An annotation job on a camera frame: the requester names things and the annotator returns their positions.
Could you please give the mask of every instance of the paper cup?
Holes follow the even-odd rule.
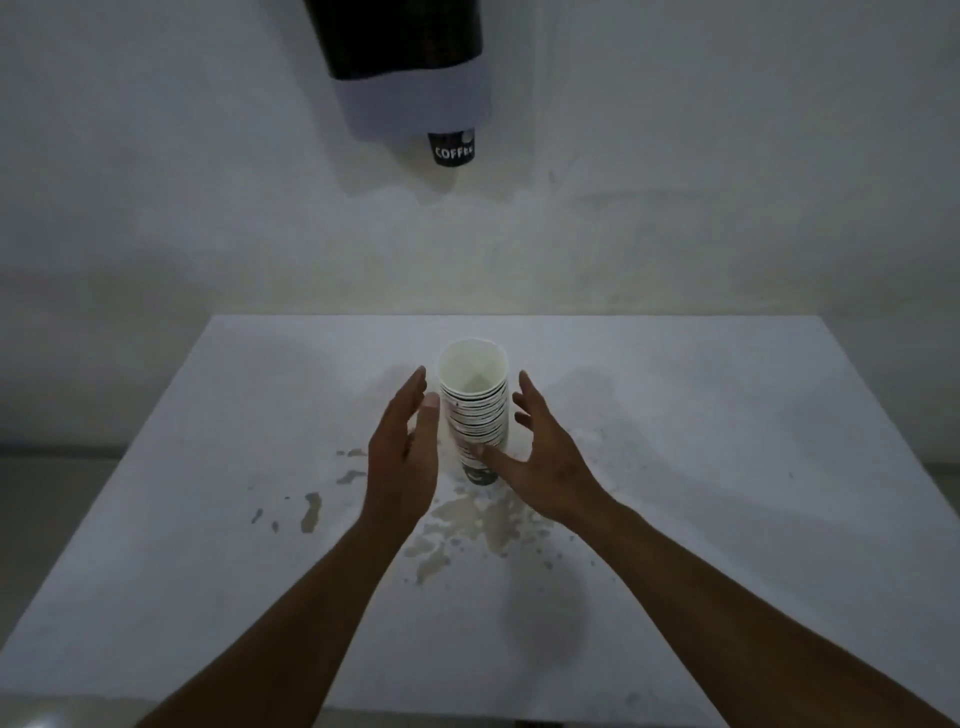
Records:
[[[469,446],[507,444],[507,373],[506,352],[483,339],[455,341],[437,362],[447,426],[467,478],[477,485],[489,485],[497,475],[473,457]]]

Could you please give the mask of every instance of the white wall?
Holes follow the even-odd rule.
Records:
[[[213,311],[821,311],[960,459],[954,0],[484,23],[455,172],[348,138],[300,0],[3,3],[0,441],[128,442]]]

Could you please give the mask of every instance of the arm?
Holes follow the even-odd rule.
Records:
[[[313,725],[364,610],[437,487],[439,398],[417,369],[370,441],[357,523],[226,652],[139,723],[142,728]],[[407,421],[420,409],[417,429]]]
[[[624,580],[724,719],[737,726],[953,726],[893,680],[798,624],[616,502],[525,373],[516,420],[530,459],[478,456]]]

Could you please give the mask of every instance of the left forearm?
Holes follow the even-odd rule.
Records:
[[[405,537],[403,529],[357,523],[239,640],[141,725],[311,725]]]

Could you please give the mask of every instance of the white table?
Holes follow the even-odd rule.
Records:
[[[512,382],[531,372],[619,498],[960,719],[960,522],[805,317],[215,317],[13,632],[0,689],[160,699],[187,679],[346,530],[389,396],[465,334],[506,348]],[[723,724],[583,543],[468,486],[441,447],[437,515],[328,705]]]

